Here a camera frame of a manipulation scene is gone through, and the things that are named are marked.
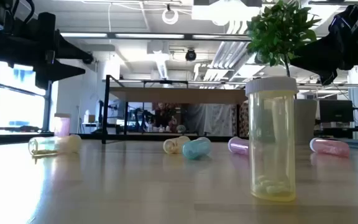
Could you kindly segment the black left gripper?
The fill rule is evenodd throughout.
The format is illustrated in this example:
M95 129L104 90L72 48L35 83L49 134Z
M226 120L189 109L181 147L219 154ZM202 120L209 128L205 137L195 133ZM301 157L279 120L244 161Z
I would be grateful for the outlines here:
M83 68L54 61L56 50L57 58L86 58L86 52L69 43L59 30L55 30L55 23L54 14L42 12L38 19L18 24L10 34L5 30L0 31L0 60L36 65L35 86L43 90L48 88L50 82L85 73Z

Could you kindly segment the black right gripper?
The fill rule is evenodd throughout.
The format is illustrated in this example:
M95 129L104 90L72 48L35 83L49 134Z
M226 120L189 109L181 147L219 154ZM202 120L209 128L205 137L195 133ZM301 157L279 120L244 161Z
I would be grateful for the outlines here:
M290 64L314 72L350 70L358 65L358 4L349 5L336 14L329 33L334 40L319 39L298 47ZM320 75L321 84L330 85L336 77L337 71Z

